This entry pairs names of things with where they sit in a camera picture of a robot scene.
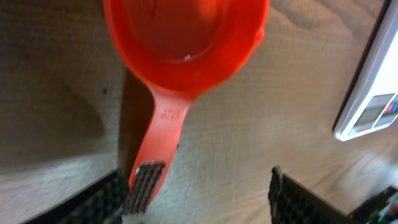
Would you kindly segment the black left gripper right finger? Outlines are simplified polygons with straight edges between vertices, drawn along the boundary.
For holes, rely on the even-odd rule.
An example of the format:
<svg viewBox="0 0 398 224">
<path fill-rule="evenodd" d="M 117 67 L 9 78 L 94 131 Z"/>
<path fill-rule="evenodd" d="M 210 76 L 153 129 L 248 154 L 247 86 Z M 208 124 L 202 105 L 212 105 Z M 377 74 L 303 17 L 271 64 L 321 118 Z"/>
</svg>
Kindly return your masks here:
<svg viewBox="0 0 398 224">
<path fill-rule="evenodd" d="M 356 224 L 312 191 L 283 173 L 271 170 L 268 200 L 272 224 Z"/>
</svg>

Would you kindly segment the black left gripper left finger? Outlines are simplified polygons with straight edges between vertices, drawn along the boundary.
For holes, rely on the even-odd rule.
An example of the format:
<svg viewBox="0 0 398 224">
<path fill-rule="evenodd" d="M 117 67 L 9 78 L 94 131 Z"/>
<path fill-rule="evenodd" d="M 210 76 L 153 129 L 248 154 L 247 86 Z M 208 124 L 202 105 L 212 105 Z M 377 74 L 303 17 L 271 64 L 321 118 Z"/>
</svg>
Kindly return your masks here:
<svg viewBox="0 0 398 224">
<path fill-rule="evenodd" d="M 25 224 L 122 223 L 128 183 L 114 170 L 94 184 L 40 213 Z"/>
</svg>

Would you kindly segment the red plastic measuring scoop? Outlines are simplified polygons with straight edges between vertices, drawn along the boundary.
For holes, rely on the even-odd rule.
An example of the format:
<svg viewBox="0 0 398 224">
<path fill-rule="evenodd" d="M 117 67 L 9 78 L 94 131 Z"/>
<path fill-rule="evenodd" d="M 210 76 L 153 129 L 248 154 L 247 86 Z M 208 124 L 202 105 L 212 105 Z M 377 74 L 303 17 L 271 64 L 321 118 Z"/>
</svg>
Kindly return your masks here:
<svg viewBox="0 0 398 224">
<path fill-rule="evenodd" d="M 105 0 L 110 38 L 154 110 L 129 176 L 126 210 L 162 188 L 194 101 L 237 71 L 266 35 L 269 0 Z"/>
</svg>

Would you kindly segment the white digital kitchen scale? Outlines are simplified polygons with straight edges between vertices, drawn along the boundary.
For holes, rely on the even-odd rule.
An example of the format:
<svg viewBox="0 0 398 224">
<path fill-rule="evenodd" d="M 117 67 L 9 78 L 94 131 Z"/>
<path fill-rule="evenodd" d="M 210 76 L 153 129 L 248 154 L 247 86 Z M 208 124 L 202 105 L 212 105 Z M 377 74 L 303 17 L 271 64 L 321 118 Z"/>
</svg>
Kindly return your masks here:
<svg viewBox="0 0 398 224">
<path fill-rule="evenodd" d="M 397 120 L 397 0 L 390 1 L 357 82 L 334 128 L 348 141 Z"/>
</svg>

